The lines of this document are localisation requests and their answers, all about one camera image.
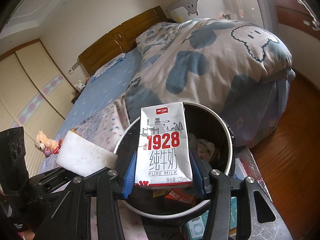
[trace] ceiling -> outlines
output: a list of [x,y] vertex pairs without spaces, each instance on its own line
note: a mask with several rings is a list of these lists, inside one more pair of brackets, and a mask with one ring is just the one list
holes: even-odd
[[9,47],[12,47],[12,45],[9,45],[9,43],[11,43],[12,40],[14,40],[14,44],[21,42],[19,41],[18,33],[23,33],[23,37],[26,36],[25,33],[30,30],[32,36],[34,36],[35,39],[38,38],[41,34],[40,26],[53,11],[59,11],[68,1],[69,0],[22,0],[0,33],[0,40],[3,40],[0,42],[1,50],[6,51],[10,49]]

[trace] red ribbon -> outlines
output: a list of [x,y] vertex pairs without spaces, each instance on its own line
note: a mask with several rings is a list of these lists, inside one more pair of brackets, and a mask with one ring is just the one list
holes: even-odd
[[59,139],[58,147],[55,148],[55,150],[53,151],[53,154],[58,154],[58,153],[59,153],[59,150],[60,150],[60,148],[61,148],[61,144],[62,144],[62,140]]

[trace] snack wrapper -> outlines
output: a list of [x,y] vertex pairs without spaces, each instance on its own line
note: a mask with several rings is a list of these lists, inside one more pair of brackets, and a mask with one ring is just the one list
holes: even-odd
[[141,108],[135,185],[152,189],[192,185],[182,102]]
[[191,194],[183,192],[180,188],[173,189],[167,196],[165,196],[165,198],[184,202],[190,204],[191,206],[196,205],[195,197]]
[[154,189],[153,190],[153,194],[152,197],[161,197],[161,196],[165,196],[168,195],[170,193],[171,189]]

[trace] metal screw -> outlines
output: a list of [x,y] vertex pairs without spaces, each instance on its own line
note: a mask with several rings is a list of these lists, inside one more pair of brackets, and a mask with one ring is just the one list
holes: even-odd
[[212,170],[211,174],[214,176],[218,176],[218,175],[220,175],[220,171],[219,170]]
[[110,176],[114,176],[114,175],[116,175],[117,174],[117,171],[116,170],[109,170],[108,171],[108,175],[110,175]]
[[73,179],[73,183],[80,183],[81,182],[81,178],[80,177],[75,177]]
[[254,178],[253,177],[246,177],[245,179],[249,183],[254,183]]

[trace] stuffed toy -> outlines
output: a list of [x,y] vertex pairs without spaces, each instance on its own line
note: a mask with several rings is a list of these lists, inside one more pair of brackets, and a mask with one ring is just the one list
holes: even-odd
[[59,149],[61,142],[61,140],[57,142],[55,140],[48,139],[42,131],[39,131],[35,140],[35,147],[39,151],[42,151],[45,157],[48,158],[51,154],[57,153],[57,149]]
[[85,84],[82,84],[81,80],[79,80],[79,84],[75,84],[75,88],[81,92],[81,90],[85,88]]

